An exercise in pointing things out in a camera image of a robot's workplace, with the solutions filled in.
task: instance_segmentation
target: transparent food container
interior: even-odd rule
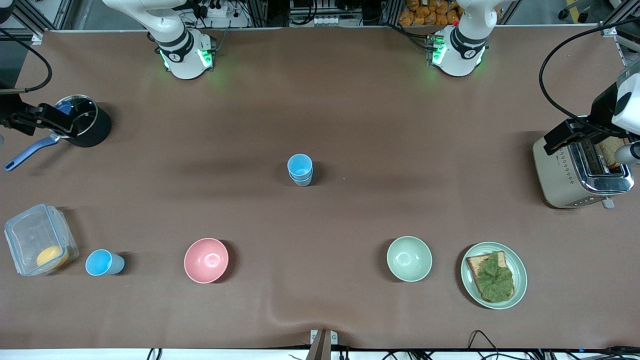
[[[4,225],[4,236],[18,274],[48,274],[78,256],[64,215],[47,204],[38,204]]]

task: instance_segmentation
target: blue pot handle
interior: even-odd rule
[[[36,151],[43,149],[47,146],[56,145],[60,140],[60,137],[57,135],[47,136],[44,139],[38,140],[35,143],[29,145],[28,148],[24,149],[20,154],[18,154],[13,160],[9,161],[4,166],[4,171],[11,171],[18,167],[21,163],[27,160],[31,155],[35,154]]]

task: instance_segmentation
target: brown table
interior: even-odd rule
[[[371,348],[465,347],[474,329],[504,348],[637,343],[640,193],[612,211],[551,209],[532,160],[563,120],[538,88],[540,64],[583,29],[496,29],[460,79],[390,29],[231,32],[215,71],[193,81],[165,72],[142,33],[46,34],[53,80],[24,99],[90,95],[115,126],[95,148],[62,143],[2,174],[0,221],[56,206],[81,255],[27,278],[2,242],[0,346],[280,347],[318,327]],[[19,83],[43,68],[28,56]],[[548,88],[585,112],[621,68],[613,40],[590,35],[549,64]],[[2,134],[5,163],[45,132]],[[315,160],[314,186],[288,179],[296,152]],[[384,261],[406,234],[435,257],[418,283]],[[234,259],[220,283],[182,268],[203,237]],[[488,240],[529,274],[506,311],[459,281],[462,254]],[[86,274],[99,248],[125,253],[123,275]]]

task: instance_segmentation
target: blue cup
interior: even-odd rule
[[[109,250],[100,249],[89,255],[84,268],[92,276],[113,275],[122,271],[124,259]]]
[[[287,161],[287,170],[294,181],[306,181],[311,178],[314,163],[305,154],[295,154]]]
[[[298,186],[306,186],[306,185],[309,185],[311,183],[311,179],[314,176],[314,171],[311,170],[311,174],[309,174],[309,177],[304,179],[304,180],[302,180],[302,181],[295,180],[291,174],[289,174],[289,176],[291,177],[291,180],[293,180],[293,182],[296,183],[296,185],[298,185]]]

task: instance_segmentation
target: lemon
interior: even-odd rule
[[[41,253],[38,255],[38,258],[36,259],[36,264],[38,264],[38,266],[42,266],[50,262],[51,260],[57,258],[58,256],[60,256],[61,253],[62,253],[62,249],[57,245],[47,247],[46,249],[41,251]],[[57,266],[60,266],[66,263],[68,258],[69,258],[69,253],[65,252],[65,254],[62,256],[62,259],[60,259],[60,263],[58,263]]]

